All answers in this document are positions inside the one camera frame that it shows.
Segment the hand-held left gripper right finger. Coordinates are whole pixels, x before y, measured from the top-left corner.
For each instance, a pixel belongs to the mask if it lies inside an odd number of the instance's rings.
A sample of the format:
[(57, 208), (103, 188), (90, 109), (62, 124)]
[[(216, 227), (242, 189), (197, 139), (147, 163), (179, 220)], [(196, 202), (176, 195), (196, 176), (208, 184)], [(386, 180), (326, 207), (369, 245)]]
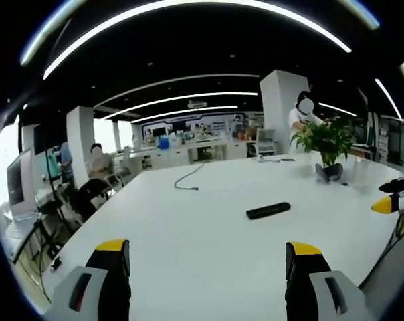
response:
[(287, 242), (285, 269), (288, 320), (375, 319), (359, 287), (313, 245)]

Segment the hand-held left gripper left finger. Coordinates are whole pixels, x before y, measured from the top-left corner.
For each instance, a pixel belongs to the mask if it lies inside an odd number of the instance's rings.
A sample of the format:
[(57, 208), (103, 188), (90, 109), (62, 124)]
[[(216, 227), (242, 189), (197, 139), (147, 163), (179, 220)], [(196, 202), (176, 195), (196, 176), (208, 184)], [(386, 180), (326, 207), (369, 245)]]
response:
[(129, 320), (129, 279), (129, 240), (105, 241), (54, 288), (43, 319)]

